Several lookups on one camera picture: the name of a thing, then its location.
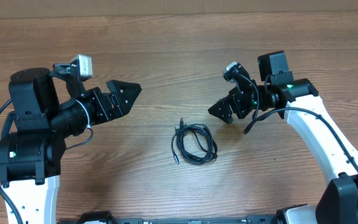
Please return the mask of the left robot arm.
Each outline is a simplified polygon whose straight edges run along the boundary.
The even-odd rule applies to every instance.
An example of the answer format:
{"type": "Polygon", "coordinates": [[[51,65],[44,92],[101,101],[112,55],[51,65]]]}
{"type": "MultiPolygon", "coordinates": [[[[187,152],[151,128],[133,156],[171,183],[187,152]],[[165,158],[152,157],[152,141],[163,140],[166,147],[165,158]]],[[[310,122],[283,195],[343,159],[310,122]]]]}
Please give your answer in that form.
{"type": "Polygon", "coordinates": [[[86,89],[91,72],[76,65],[30,68],[11,76],[13,111],[0,140],[0,183],[7,212],[25,223],[55,223],[66,138],[127,115],[138,83],[110,80],[108,92],[86,89]]]}

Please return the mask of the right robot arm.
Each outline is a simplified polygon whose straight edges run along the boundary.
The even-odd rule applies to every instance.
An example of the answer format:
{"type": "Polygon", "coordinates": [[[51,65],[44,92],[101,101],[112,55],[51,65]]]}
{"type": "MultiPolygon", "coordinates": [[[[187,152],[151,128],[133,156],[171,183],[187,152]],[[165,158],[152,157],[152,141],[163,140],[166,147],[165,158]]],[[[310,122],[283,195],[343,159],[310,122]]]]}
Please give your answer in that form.
{"type": "Polygon", "coordinates": [[[246,223],[358,223],[358,150],[330,117],[313,84],[306,78],[294,79],[284,51],[261,55],[257,61],[263,84],[256,84],[240,63],[231,63],[223,78],[236,86],[209,108],[209,114],[227,124],[234,115],[243,119],[251,114],[245,134],[255,123],[279,114],[316,159],[326,190],[316,205],[294,205],[274,215],[249,215],[246,223]]]}

